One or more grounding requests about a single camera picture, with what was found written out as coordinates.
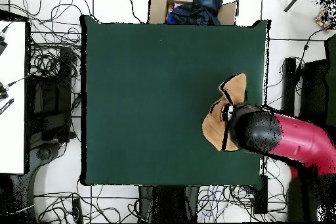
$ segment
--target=brown object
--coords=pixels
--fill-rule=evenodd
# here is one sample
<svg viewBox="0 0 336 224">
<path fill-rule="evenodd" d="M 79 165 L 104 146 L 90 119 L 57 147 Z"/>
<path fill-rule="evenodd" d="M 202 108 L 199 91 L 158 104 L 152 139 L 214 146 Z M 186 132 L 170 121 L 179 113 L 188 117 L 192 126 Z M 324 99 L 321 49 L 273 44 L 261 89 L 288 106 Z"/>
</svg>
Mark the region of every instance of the brown object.
<svg viewBox="0 0 336 224">
<path fill-rule="evenodd" d="M 169 6 L 168 6 L 168 9 L 167 9 L 167 15 L 166 15 L 166 17 L 165 17 L 166 20 L 168 19 L 168 14 L 171 13 L 171 12 L 173 11 L 173 9 L 174 9 L 174 6 L 172 6 L 172 5 L 169 5 Z"/>
<path fill-rule="evenodd" d="M 175 3 L 187 4 L 192 0 L 150 0 L 149 24 L 164 24 L 166 22 L 167 10 L 169 5 Z M 234 19 L 236 15 L 236 5 L 234 1 L 223 5 L 218 12 L 217 18 L 221 25 L 234 25 Z"/>
<path fill-rule="evenodd" d="M 230 138 L 230 133 L 228 133 L 227 138 L 224 138 L 228 122 L 221 121 L 221 112 L 222 107 L 230 103 L 225 93 L 231 98 L 232 104 L 238 104 L 244 101 L 245 90 L 245 74 L 233 76 L 219 85 L 219 91 L 222 93 L 222 97 L 211 106 L 208 115 L 202 123 L 202 131 L 205 138 L 215 146 L 217 150 L 238 150 L 238 147 Z"/>
</svg>

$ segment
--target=white table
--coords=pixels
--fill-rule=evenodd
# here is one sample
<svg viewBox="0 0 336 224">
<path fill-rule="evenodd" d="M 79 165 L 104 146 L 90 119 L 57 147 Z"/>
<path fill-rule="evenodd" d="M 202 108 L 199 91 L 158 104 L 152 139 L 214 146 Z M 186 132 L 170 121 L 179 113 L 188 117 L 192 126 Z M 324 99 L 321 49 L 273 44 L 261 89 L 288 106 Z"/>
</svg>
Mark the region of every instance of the white table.
<svg viewBox="0 0 336 224">
<path fill-rule="evenodd" d="M 0 21 L 0 31 L 8 24 Z M 25 23 L 12 23 L 4 36 L 8 45 L 0 56 L 0 82 L 7 85 L 25 76 Z M 0 101 L 2 108 L 14 99 L 0 115 L 0 173 L 24 173 L 24 82 L 10 87 L 9 97 Z"/>
</svg>

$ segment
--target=green mat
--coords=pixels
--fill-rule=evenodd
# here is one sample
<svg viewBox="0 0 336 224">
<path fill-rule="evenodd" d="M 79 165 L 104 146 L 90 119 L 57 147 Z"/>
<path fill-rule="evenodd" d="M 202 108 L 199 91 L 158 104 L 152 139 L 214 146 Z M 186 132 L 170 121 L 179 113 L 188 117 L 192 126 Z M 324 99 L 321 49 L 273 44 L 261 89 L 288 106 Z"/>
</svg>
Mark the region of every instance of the green mat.
<svg viewBox="0 0 336 224">
<path fill-rule="evenodd" d="M 217 151 L 201 125 L 219 84 L 239 72 L 248 103 L 262 104 L 267 23 L 99 24 L 82 16 L 85 183 L 259 188 L 260 156 Z"/>
</svg>

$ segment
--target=cardboard box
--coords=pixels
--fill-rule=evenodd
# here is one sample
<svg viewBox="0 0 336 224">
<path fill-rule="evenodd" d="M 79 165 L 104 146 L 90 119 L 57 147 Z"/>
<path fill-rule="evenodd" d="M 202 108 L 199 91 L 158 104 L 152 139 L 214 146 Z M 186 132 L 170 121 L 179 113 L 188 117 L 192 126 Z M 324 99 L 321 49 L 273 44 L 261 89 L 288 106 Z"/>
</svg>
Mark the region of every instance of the cardboard box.
<svg viewBox="0 0 336 224">
<path fill-rule="evenodd" d="M 192 0 L 150 0 L 148 11 L 149 24 L 166 23 L 167 8 L 174 3 L 191 3 Z M 221 25 L 234 25 L 236 15 L 236 5 L 234 1 L 223 5 L 218 12 L 217 18 Z"/>
</svg>

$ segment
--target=black border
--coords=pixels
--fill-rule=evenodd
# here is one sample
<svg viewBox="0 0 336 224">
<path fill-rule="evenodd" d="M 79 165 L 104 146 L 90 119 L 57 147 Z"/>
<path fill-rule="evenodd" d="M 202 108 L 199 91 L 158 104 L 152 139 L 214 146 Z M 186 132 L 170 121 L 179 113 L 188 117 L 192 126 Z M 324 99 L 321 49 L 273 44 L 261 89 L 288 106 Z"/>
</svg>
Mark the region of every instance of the black border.
<svg viewBox="0 0 336 224">
<path fill-rule="evenodd" d="M 81 174 L 80 183 L 85 183 L 87 176 L 87 25 L 85 15 L 79 17 L 81 24 Z"/>
<path fill-rule="evenodd" d="M 1 21 L 9 21 L 9 22 L 25 22 L 25 54 L 24 54 L 24 76 L 26 77 L 28 75 L 28 68 L 30 68 L 30 60 L 31 60 L 31 44 L 32 44 L 32 38 L 31 38 L 31 24 L 29 22 L 29 19 L 27 17 L 14 14 L 8 11 L 2 11 L 0 10 L 0 20 Z M 28 84 L 25 81 L 24 84 L 24 174 L 27 174 L 30 170 L 30 120 L 28 116 Z"/>
<path fill-rule="evenodd" d="M 326 110 L 326 112 L 328 110 L 328 105 L 329 105 L 329 87 L 327 85 L 326 76 L 329 73 L 330 67 L 331 67 L 331 64 L 330 64 L 329 42 L 332 39 L 336 39 L 336 34 L 333 35 L 332 37 L 329 37 L 327 40 L 324 41 L 325 59 L 327 60 L 327 73 L 324 76 L 324 85 L 327 87 L 327 93 L 326 93 L 326 98 L 325 98 L 325 101 L 326 101 L 326 103 L 325 103 L 325 110 Z"/>
</svg>

